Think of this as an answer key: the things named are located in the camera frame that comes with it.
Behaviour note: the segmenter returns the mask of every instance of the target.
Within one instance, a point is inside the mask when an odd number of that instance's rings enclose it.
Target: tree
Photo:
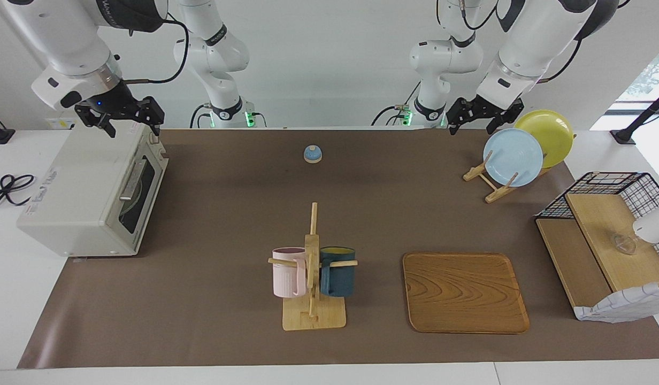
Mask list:
[[[659,55],[653,59],[652,63],[648,64],[645,70],[638,75],[630,87],[627,89],[626,94],[631,96],[645,95],[659,84]]]

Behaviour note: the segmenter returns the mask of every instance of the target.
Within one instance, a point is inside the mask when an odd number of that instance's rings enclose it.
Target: wooden shelf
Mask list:
[[[537,226],[572,306],[593,306],[612,293],[574,219],[537,219]]]
[[[613,291],[659,284],[659,256],[653,246],[639,242],[636,254],[617,249],[613,234],[633,236],[633,214],[619,195],[568,194],[569,204],[584,238]]]

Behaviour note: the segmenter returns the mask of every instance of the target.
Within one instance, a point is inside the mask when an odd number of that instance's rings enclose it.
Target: mug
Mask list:
[[[296,267],[273,264],[273,293],[281,298],[305,295],[305,249],[280,247],[273,250],[276,260],[295,261]]]
[[[323,247],[320,249],[322,272],[320,273],[320,292],[329,297],[349,297],[354,293],[354,266],[329,267],[333,261],[351,261],[356,259],[356,250],[348,247]]]

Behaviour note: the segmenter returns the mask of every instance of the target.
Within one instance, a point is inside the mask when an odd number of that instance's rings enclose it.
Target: yellow plate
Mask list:
[[[517,120],[515,127],[532,134],[541,145],[544,153],[542,168],[561,163],[572,149],[572,125],[555,111],[532,111]]]

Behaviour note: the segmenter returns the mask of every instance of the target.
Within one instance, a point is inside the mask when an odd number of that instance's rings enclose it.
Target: wooden plate stand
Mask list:
[[[517,178],[518,175],[520,175],[520,173],[515,173],[513,174],[512,178],[510,178],[508,183],[506,183],[501,187],[496,187],[496,185],[493,182],[491,182],[491,180],[489,180],[489,178],[487,178],[486,175],[484,175],[484,173],[486,172],[486,163],[489,161],[489,158],[491,158],[492,153],[493,151],[489,151],[489,153],[486,155],[486,158],[484,158],[484,161],[482,161],[482,163],[479,164],[479,166],[470,168],[470,170],[464,176],[462,176],[462,179],[465,182],[470,182],[474,178],[480,177],[481,180],[483,180],[484,182],[486,182],[486,184],[488,184],[491,188],[493,188],[493,192],[484,198],[485,202],[488,204],[492,204],[497,200],[501,199],[502,197],[505,197],[505,195],[508,195],[513,191],[515,191],[516,187],[510,187],[510,185],[513,182],[515,182],[515,178]],[[545,173],[549,172],[549,170],[550,168],[542,168],[541,172],[539,173],[539,176],[544,175]]]
[[[305,236],[305,265],[308,292],[303,297],[285,298],[282,302],[282,328],[292,330],[333,329],[346,326],[343,297],[320,294],[320,236],[317,234],[318,204],[313,202],[310,234]],[[296,267],[294,261],[269,258],[268,263]],[[334,261],[329,266],[356,266],[358,261]]]

